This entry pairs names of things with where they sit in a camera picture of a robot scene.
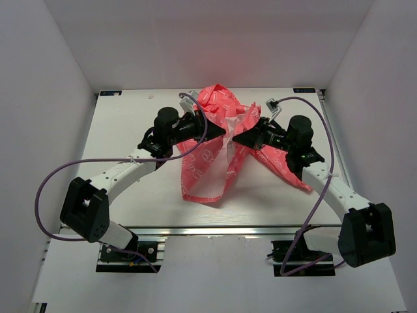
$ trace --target purple cable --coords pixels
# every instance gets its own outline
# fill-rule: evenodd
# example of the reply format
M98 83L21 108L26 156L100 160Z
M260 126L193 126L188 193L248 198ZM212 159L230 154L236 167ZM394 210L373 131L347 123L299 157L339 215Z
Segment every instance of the purple cable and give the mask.
M140 163L144 163L144 162L166 162L166 161L176 160L176 159L185 157L186 155L190 154L191 152L196 150L204 142L204 138L207 135L207 128L209 127L209 122L207 121L207 117L204 113L203 107L200 105L200 103L198 103L197 99L195 99L193 96L189 95L188 93L179 93L179 96L190 98L197 105L197 107L199 108L199 110L201 112L201 115L203 116L203 119L204 119L204 132L203 132L203 135L201 136L201 139L197 142L197 144L194 147L192 147L190 150L188 150L187 152L185 152L181 155L172 156L170 158L135 158L134 160L136 162L140 162ZM41 182L41 184L38 188L38 191L36 193L36 196L35 196L35 218L36 218L36 223L38 224L40 230L42 230L43 233L45 235L47 235L48 237L50 237L52 239L56 239L56 240L61 240L61 241L85 241L84 238L64 238L64 237L59 237L59 236L56 236L56 235L50 233L44 227L44 225L42 224L42 221L40 220L39 199L40 199L40 194L42 193L42 190L44 189L46 183L57 172L63 170L64 168L72 166L72 165L81 164L81 163L89 163L89 162L131 162L131 160L129 158L87 158L87 159L84 159L84 160L77 160L77 161L72 161L72 162L68 162L66 164L63 164L63 165L59 166L58 168L55 168L48 176L46 176L45 179L43 180L43 182ZM147 263L150 263L146 258L143 258L143 259Z
M326 131L326 135L327 135L327 139L328 139L328 143L330 146L330 169L329 172L330 174L333 173L333 169L334 169L334 148L333 148L333 143L332 143L332 138L330 136L330 131L326 125L326 121L324 120L324 117L321 115L320 111L309 101L307 101L306 99L300 98L300 97L287 97L287 98L282 98L280 100L278 100L278 103L286 101L286 100L300 100L302 102L305 102L306 104L308 104L314 111L315 113L317 113L317 115L320 117L321 123L324 126L324 130ZM332 176L329 175L326 184L324 185L324 188L322 190L322 192L320 193L319 199L317 200L317 202L315 203L313 209L311 210L311 212L309 213L309 215L307 216L306 220L304 221L303 225L301 226L300 230L297 232L294 241L291 243L291 246L289 247L287 254L284 257L284 261L282 262L282 266L281 266L281 271L280 271L280 275L281 276L290 276L294 273L297 273L299 271L302 271L303 269L307 269L308 267L315 265L316 263L319 263L325 259L327 259L330 256L330 253L325 254L324 256L322 256L321 258L318 258L315 261L312 261L310 263L307 263L305 265L302 265L300 267L297 267L296 269L293 269L289 272L284 273L285 270L285 266L287 265L288 259L291 255L291 253L293 253L294 247L297 244L298 240L300 240L302 234L304 233L304 230L307 228L308 223L310 222L311 218L313 217L314 213L317 211L317 208L319 207L320 203L322 202L324 195L326 194L326 191L330 185L330 181L332 180Z

